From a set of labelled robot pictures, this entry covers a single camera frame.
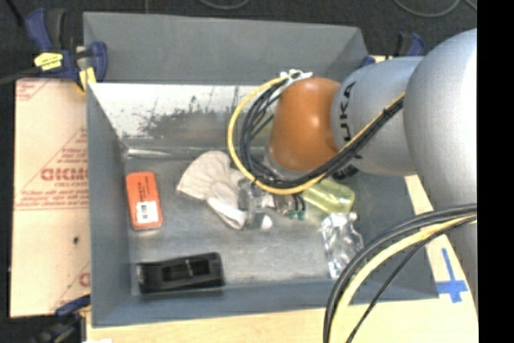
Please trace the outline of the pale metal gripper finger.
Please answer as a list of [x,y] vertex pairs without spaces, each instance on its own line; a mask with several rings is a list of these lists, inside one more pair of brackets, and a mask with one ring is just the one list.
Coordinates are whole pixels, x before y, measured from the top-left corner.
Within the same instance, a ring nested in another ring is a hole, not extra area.
[[238,182],[238,207],[242,211],[255,211],[262,206],[262,190],[249,182],[241,180]]
[[247,230],[261,230],[263,228],[263,222],[263,212],[248,213],[244,228]]

